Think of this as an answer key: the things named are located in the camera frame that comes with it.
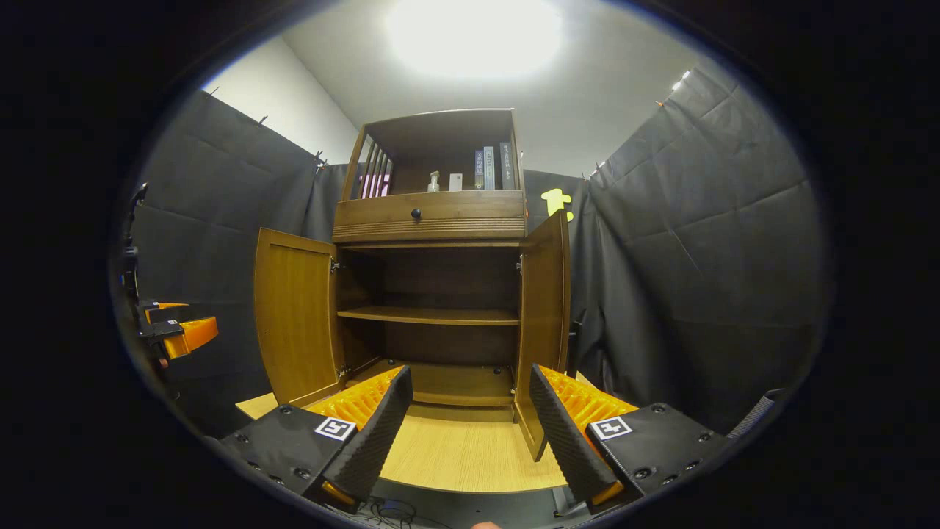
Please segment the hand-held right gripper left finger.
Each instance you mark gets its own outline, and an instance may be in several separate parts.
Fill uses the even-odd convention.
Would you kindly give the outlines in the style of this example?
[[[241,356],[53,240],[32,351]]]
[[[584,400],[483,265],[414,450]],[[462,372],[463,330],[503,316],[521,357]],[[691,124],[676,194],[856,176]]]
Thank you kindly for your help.
[[[356,511],[372,495],[412,403],[400,365],[309,409],[276,406],[225,436],[228,455],[315,503]]]

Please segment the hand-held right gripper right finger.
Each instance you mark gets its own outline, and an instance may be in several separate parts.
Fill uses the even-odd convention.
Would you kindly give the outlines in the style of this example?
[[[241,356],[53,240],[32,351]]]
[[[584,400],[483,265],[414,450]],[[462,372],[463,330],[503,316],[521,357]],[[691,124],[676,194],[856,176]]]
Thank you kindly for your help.
[[[667,404],[638,408],[532,365],[529,398],[577,502],[614,508],[698,475],[731,440]]]

